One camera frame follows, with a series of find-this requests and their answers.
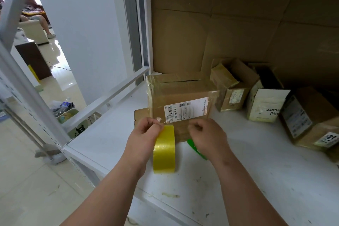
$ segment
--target hand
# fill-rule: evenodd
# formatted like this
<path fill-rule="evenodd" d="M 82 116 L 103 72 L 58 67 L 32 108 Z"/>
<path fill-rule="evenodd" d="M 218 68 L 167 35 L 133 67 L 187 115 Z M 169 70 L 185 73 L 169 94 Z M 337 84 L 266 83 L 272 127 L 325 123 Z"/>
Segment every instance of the hand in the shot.
<path fill-rule="evenodd" d="M 121 160 L 132 169 L 138 177 L 144 175 L 146 163 L 153 154 L 155 141 L 164 125 L 150 117 L 142 118 L 129 135 Z"/>
<path fill-rule="evenodd" d="M 214 165 L 225 163 L 233 156 L 227 143 L 227 135 L 213 119 L 192 119 L 188 125 L 189 133 L 198 151 Z"/>

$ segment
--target left hand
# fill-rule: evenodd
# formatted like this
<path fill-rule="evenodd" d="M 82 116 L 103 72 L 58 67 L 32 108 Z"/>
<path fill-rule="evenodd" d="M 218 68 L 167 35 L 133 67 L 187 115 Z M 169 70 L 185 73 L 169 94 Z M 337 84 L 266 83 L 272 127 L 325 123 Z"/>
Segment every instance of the left hand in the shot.
<path fill-rule="evenodd" d="M 144 175 L 146 163 L 153 153 L 155 141 L 164 125 L 158 120 L 144 117 L 129 135 L 121 160 L 136 170 L 138 177 Z"/>

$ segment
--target shoe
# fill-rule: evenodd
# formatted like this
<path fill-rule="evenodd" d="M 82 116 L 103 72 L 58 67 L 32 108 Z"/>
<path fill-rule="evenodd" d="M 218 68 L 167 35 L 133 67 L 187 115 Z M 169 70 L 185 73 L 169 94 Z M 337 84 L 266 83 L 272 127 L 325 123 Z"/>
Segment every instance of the shoe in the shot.
<path fill-rule="evenodd" d="M 55 36 L 55 34 L 48 34 L 47 35 L 47 38 L 50 40 L 50 39 L 52 39 L 52 38 L 55 38 L 56 36 Z"/>

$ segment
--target yellow tape roll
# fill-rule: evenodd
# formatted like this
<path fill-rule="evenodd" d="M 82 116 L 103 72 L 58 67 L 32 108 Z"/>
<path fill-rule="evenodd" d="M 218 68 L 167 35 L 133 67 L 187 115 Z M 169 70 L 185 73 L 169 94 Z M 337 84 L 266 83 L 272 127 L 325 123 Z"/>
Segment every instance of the yellow tape roll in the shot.
<path fill-rule="evenodd" d="M 174 126 L 165 125 L 159 134 L 153 150 L 153 172 L 173 173 L 175 171 Z"/>

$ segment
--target green box cutter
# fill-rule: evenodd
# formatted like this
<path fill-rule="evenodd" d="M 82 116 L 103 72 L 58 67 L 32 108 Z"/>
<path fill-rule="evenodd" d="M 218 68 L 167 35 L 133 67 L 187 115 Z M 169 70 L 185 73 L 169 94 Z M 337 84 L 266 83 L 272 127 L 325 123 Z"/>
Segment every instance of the green box cutter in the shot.
<path fill-rule="evenodd" d="M 198 155 L 200 155 L 202 158 L 204 158 L 205 160 L 207 160 L 207 158 L 206 158 L 202 153 L 200 153 L 200 152 L 197 150 L 197 147 L 195 146 L 193 140 L 188 139 L 188 140 L 187 140 L 187 143 L 193 148 L 194 151 L 196 151 L 196 152 L 198 153 Z"/>

